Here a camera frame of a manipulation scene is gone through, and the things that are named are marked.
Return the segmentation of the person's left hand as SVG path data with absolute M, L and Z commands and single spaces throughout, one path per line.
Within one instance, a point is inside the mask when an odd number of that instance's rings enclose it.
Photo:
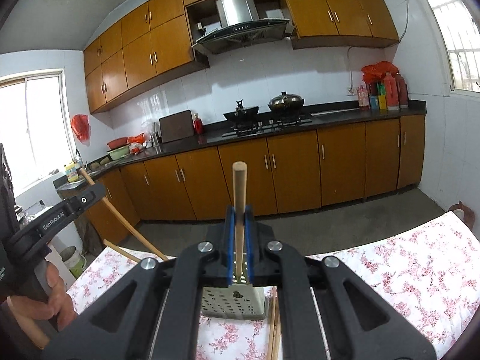
M 58 329 L 63 330 L 78 317 L 57 267 L 50 262 L 46 264 L 46 282 L 51 289 L 47 301 L 18 295 L 7 297 L 7 305 L 20 329 L 30 336 L 39 335 L 39 329 L 33 325 L 34 320 L 50 320 L 57 316 Z

